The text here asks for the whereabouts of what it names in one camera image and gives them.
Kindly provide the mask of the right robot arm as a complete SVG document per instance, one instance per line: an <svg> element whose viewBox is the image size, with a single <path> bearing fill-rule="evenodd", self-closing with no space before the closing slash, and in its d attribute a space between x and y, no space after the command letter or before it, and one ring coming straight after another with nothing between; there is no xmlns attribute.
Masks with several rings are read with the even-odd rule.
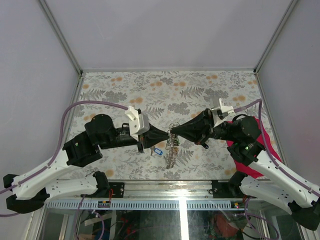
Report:
<svg viewBox="0 0 320 240"><path fill-rule="evenodd" d="M263 131L255 117L239 114L232 121L215 120L212 111L206 109L170 132L204 148L208 147L208 139L232 142L227 150L233 160L259 172L273 185L259 183L249 174L237 171L229 180L229 194L264 200L287 212L301 226L315 231L320 225L320 187L275 159L267 144L258 141Z"/></svg>

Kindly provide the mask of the magenta cloth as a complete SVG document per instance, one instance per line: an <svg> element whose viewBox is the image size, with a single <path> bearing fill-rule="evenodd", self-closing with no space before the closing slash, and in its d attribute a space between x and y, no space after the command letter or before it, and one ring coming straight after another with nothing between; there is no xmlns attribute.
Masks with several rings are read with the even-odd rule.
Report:
<svg viewBox="0 0 320 240"><path fill-rule="evenodd" d="M272 156L275 160L277 160L278 162L281 163L282 160L281 160L280 156L277 154L277 152L274 150L273 145L270 140L270 136L268 135L268 133L266 132L264 127L262 128L262 133L264 134L265 141L263 140L262 134L260 134L260 136L257 138L257 141L270 151L270 153L272 154ZM260 162L262 157L264 157L264 159L266 160L267 156L268 156L267 151L261 150L259 155L257 155L257 158L259 159L259 162ZM262 177L264 177L264 175L262 173L256 171L254 168L251 168L250 166L245 166L244 164L239 163L236 160L234 160L234 163L235 163L235 169L238 172L245 173L248 176L253 177L254 179L261 179Z"/></svg>

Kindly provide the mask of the floral table mat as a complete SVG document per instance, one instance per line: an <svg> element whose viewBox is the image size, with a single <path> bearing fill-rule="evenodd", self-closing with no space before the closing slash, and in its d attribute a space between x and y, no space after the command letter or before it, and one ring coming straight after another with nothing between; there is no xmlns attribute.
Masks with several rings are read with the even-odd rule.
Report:
<svg viewBox="0 0 320 240"><path fill-rule="evenodd" d="M83 76L79 101L104 101L133 106L148 116L152 125L168 131L183 124L221 98L227 106L239 108L261 97L252 71L135 71L87 72ZM227 180L237 170L224 140L208 141L208 149L179 138L175 165L167 168L167 143L156 148L162 155L136 146L107 149L102 159L70 172L65 179L83 178L104 172L110 180Z"/></svg>

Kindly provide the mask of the aluminium frame post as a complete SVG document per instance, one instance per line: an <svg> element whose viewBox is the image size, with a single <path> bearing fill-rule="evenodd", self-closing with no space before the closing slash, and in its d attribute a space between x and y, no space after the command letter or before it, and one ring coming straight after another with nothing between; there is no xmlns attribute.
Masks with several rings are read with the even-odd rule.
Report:
<svg viewBox="0 0 320 240"><path fill-rule="evenodd" d="M53 12L50 9L46 0L37 0L39 7L41 8L44 16L46 17L52 31L54 32L57 40L59 41L64 53L66 54L68 60L70 61L72 67L74 68L77 75L81 76L83 73L83 69L81 68L79 62L77 61L73 51L68 44L56 18L54 17Z"/></svg>
<svg viewBox="0 0 320 240"><path fill-rule="evenodd" d="M297 4L299 4L299 3L300 3L300 0L291 0L289 2L288 7L286 8L283 16L281 17L279 23L277 24L277 26L276 26L276 28L275 28L270 40L268 41L268 43L267 43L267 45L266 45L261 57L259 58L257 64L253 68L253 72L255 74L257 74L261 70L261 68L262 68L264 62L266 61L269 53L271 52L271 50L273 49L275 43L277 42L277 39L279 38L282 30L286 26L287 21L289 20L289 18L291 17L293 11L295 10Z"/></svg>

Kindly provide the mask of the right aluminium frame post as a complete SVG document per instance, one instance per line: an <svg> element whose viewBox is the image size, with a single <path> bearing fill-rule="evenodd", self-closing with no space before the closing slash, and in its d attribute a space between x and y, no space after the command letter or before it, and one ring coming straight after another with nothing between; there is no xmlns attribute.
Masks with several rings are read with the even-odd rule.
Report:
<svg viewBox="0 0 320 240"><path fill-rule="evenodd" d="M268 43L267 43L267 45L266 45L261 57L259 58L257 64L253 68L253 72L255 74L257 74L261 70L261 68L262 68L264 62L266 61L269 53L271 52L271 50L273 49L275 43L277 42L277 39L279 38L282 30L286 26L287 21L289 20L289 18L291 17L293 11L295 10L297 4L299 4L299 3L300 3L300 0L291 0L289 2L288 7L286 8L283 16L281 17L279 23L277 24L277 26L276 26L276 28L275 28L270 40L268 41Z"/></svg>

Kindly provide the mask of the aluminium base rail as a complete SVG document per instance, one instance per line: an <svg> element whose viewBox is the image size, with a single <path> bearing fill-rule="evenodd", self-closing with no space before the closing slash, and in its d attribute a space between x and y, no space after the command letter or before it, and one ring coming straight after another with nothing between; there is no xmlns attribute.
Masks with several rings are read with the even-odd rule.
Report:
<svg viewBox="0 0 320 240"><path fill-rule="evenodd" d="M61 199L87 198L174 198L179 196L205 195L223 198L223 181L112 181L97 183L93 176L73 180L56 180L46 187L49 198L46 202Z"/></svg>

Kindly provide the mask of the left aluminium frame post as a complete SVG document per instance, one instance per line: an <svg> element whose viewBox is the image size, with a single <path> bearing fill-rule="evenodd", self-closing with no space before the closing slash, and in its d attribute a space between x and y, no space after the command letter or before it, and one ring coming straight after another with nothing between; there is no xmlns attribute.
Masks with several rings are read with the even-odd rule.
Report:
<svg viewBox="0 0 320 240"><path fill-rule="evenodd" d="M73 51L68 44L56 18L54 17L53 12L50 9L46 0L37 0L39 7L41 8L44 16L46 17L52 31L54 32L57 40L59 41L64 53L66 54L68 60L70 61L72 67L74 68L77 75L81 76L83 73L83 69L81 68L79 62L77 61Z"/></svg>

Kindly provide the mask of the large metal keyring with keys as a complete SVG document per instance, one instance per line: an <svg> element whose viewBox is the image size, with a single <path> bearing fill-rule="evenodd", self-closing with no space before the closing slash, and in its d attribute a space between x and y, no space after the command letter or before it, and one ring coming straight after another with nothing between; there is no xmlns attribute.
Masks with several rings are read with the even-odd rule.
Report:
<svg viewBox="0 0 320 240"><path fill-rule="evenodd" d="M179 138L176 134L171 133L172 128L179 126L179 124L172 123L169 126L168 136L169 138L166 141L166 156L165 156L165 164L167 169L172 169L176 165L176 158L179 152Z"/></svg>

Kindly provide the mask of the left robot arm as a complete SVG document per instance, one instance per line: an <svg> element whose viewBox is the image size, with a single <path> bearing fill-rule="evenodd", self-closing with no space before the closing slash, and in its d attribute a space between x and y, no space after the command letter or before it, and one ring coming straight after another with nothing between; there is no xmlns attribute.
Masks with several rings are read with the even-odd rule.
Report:
<svg viewBox="0 0 320 240"><path fill-rule="evenodd" d="M11 191L6 198L8 210L13 211L14 215L27 214L60 198L111 197L111 187L102 171L78 179L60 178L100 160L102 150L137 146L138 152L143 153L144 149L169 139L167 132L150 124L142 114L118 128L109 115L98 114L84 128L83 132L63 145L54 160L49 159L27 173L3 177L4 188Z"/></svg>

